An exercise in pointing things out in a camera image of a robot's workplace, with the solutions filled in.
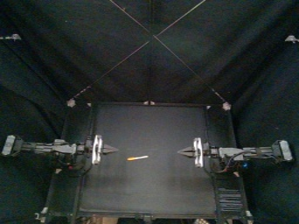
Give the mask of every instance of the black backdrop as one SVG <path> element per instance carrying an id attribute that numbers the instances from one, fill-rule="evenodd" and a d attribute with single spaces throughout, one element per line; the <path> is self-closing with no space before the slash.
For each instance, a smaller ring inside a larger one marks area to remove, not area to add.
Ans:
<path id="1" fill-rule="evenodd" d="M 116 3 L 156 34 L 200 1 Z M 0 41 L 0 141 L 13 133 L 51 141 L 61 133 L 65 101 L 148 36 L 110 1 L 1 1 L 0 12 L 0 36 L 22 37 Z M 204 82 L 233 105 L 238 145 L 285 139 L 297 155 L 299 48 L 284 42 L 299 35 L 297 15 L 293 0 L 205 1 L 160 37 L 197 75 L 156 40 L 77 100 L 220 103 Z M 35 162 L 37 171 L 33 163 L 1 159 L 1 219 L 42 208 L 46 162 Z M 252 169 L 246 191 L 261 223 L 277 218 L 297 223 L 296 161 L 280 167 L 253 163 Z"/>

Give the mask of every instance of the black fabric wall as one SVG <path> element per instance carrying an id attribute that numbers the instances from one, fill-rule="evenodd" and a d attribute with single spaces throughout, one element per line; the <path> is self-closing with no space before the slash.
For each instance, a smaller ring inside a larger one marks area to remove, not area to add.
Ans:
<path id="1" fill-rule="evenodd" d="M 0 149 L 7 135 L 51 142 L 63 116 L 61 97 L 25 43 L 0 42 Z M 47 159 L 0 157 L 0 179 L 0 223 L 33 223 L 50 182 Z"/>
<path id="2" fill-rule="evenodd" d="M 284 139 L 297 156 L 299 45 L 285 43 L 278 48 L 234 104 L 237 141 L 246 147 Z M 296 160 L 278 166 L 257 161 L 250 164 L 246 193 L 258 223 L 299 223 L 297 173 Z"/>

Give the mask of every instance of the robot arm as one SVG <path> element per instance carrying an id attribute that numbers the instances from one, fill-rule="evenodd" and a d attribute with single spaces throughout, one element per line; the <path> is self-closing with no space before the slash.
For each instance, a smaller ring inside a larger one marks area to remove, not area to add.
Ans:
<path id="1" fill-rule="evenodd" d="M 67 144 L 61 139 L 55 139 L 53 143 L 26 143 L 18 136 L 7 136 L 0 155 L 2 157 L 15 157 L 25 151 L 34 154 L 50 154 L 55 157 L 59 166 L 74 167 L 73 165 L 78 162 L 85 163 L 86 159 L 81 158 L 90 158 L 90 163 L 98 165 L 99 156 L 116 152 L 117 149 L 102 144 L 98 135 L 94 136 L 93 141 L 87 138 L 85 143 L 73 144 Z"/>
<path id="2" fill-rule="evenodd" d="M 204 157 L 217 159 L 222 172 L 228 170 L 230 164 L 248 161 L 252 158 L 272 158 L 277 163 L 290 162 L 293 160 L 288 142 L 277 140 L 270 147 L 257 148 L 221 148 L 209 147 L 208 143 L 201 144 L 201 139 L 193 139 L 193 146 L 177 151 L 178 154 L 188 158 L 194 158 L 194 166 L 205 167 Z"/>

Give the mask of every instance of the small yellow object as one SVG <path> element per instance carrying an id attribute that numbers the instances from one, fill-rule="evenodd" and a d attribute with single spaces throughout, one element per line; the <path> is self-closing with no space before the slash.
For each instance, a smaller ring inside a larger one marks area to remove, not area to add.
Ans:
<path id="1" fill-rule="evenodd" d="M 141 159 L 141 158 L 148 158 L 148 156 L 142 156 L 142 157 L 129 157 L 126 159 L 126 161 L 133 161 L 133 160 L 137 160 L 137 159 Z"/>

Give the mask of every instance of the small white clip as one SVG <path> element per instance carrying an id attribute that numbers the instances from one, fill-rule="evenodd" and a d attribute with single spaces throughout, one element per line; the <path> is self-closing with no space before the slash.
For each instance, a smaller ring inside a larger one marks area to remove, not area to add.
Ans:
<path id="1" fill-rule="evenodd" d="M 73 99 L 69 99 L 66 101 L 66 105 L 67 105 L 67 107 L 73 108 L 75 106 L 75 101 Z"/>
<path id="2" fill-rule="evenodd" d="M 230 110 L 230 105 L 226 103 L 226 102 L 224 102 L 222 103 L 222 109 L 226 111 L 226 110 Z"/>

